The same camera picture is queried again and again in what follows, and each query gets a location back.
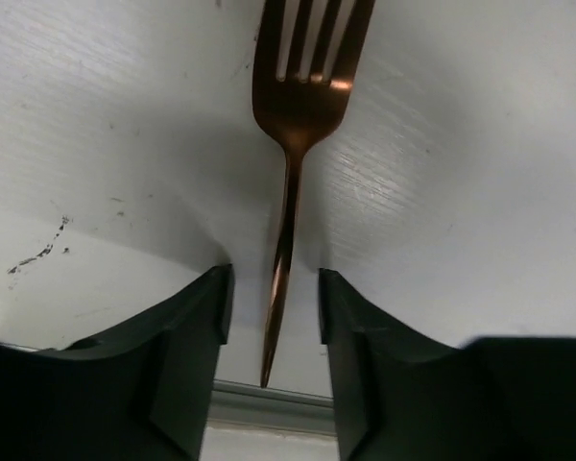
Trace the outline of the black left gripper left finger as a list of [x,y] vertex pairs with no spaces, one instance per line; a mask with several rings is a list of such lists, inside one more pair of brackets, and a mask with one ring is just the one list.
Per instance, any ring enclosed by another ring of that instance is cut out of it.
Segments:
[[215,266],[64,350],[0,344],[0,460],[198,459],[233,287]]

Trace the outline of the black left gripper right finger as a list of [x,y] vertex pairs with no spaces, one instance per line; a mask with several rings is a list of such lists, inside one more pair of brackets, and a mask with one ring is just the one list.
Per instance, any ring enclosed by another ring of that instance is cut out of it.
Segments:
[[576,338],[480,337],[452,348],[319,273],[344,460],[576,460]]

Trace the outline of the copper fork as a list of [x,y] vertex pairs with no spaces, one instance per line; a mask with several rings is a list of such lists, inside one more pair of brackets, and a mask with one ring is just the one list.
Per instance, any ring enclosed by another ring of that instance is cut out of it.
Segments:
[[264,328],[260,385],[269,384],[289,285],[303,161],[342,123],[373,0],[267,1],[252,69],[252,112],[283,150],[285,180]]

